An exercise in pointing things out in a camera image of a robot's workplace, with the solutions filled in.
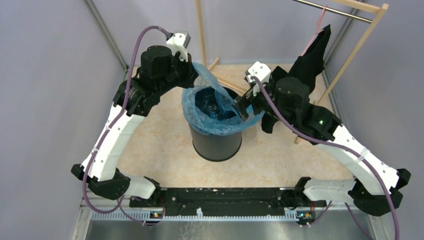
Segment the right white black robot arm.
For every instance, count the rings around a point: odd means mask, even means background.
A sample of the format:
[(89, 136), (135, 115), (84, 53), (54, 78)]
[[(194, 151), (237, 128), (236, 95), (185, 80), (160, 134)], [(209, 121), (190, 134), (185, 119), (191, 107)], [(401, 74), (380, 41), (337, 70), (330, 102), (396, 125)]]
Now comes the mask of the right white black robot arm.
[(300, 178), (293, 191), (297, 205), (333, 201), (354, 205), (376, 217), (395, 214), (403, 200), (400, 190), (411, 178), (407, 169), (395, 169), (379, 160), (330, 110), (311, 104), (309, 88), (299, 79), (272, 81), (268, 76), (252, 75), (245, 79), (250, 89), (235, 101), (243, 119), (248, 116), (247, 108), (252, 107), (255, 114), (264, 113), (267, 131), (273, 128), (270, 119), (280, 120), (351, 172), (351, 178), (345, 180)]

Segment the blue plastic trash bag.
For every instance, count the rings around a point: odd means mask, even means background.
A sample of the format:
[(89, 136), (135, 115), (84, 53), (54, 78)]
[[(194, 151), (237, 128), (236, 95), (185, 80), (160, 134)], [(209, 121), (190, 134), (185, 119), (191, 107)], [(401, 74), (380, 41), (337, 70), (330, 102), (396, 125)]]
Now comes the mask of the blue plastic trash bag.
[(235, 108), (235, 100), (219, 83), (217, 78), (202, 64), (192, 64), (198, 77), (193, 88), (182, 91), (181, 105), (188, 124), (203, 135), (229, 136), (242, 132), (264, 116), (255, 115), (253, 107), (247, 108), (247, 119), (243, 120)]

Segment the black trash bin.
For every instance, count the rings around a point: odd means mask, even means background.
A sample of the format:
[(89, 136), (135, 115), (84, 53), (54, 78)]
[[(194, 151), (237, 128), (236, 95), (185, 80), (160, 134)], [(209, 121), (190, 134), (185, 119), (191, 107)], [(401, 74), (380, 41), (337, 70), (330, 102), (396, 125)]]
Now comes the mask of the black trash bin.
[[(212, 120), (229, 120), (236, 117), (233, 111), (221, 111), (215, 97), (215, 90), (211, 87), (204, 88), (195, 96), (195, 106), (201, 113)], [(192, 145), (199, 156), (210, 162), (223, 162), (237, 154), (242, 145), (242, 133), (231, 135), (213, 135), (201, 133), (200, 130), (189, 124)]]

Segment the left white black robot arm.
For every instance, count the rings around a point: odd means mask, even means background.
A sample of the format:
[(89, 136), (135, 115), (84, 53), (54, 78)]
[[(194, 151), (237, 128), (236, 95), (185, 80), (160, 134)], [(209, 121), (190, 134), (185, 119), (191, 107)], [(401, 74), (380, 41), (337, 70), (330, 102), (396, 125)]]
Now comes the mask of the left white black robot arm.
[(131, 78), (130, 89), (123, 82), (113, 98), (109, 117), (92, 153), (71, 173), (96, 195), (117, 200), (122, 196), (141, 198), (149, 207), (160, 202), (159, 183), (149, 177), (125, 176), (118, 161), (136, 128), (173, 88), (192, 88), (198, 77), (191, 55), (184, 46), (153, 45), (140, 56), (140, 66)]

